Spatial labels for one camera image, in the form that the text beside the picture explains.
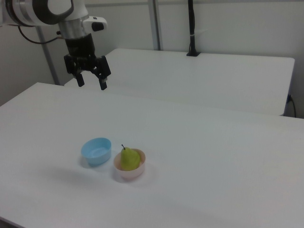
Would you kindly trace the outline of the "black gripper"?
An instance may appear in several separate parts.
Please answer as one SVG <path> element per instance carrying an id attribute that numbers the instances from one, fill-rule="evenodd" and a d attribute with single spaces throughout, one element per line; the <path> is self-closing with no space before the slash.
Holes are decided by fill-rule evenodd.
<path id="1" fill-rule="evenodd" d="M 78 86 L 84 83 L 82 71 L 92 72 L 99 80 L 101 90 L 107 88 L 107 77 L 111 70 L 105 56 L 95 56 L 95 46 L 92 35 L 76 39 L 65 39 L 68 54 L 64 56 L 66 70 L 77 80 Z"/>

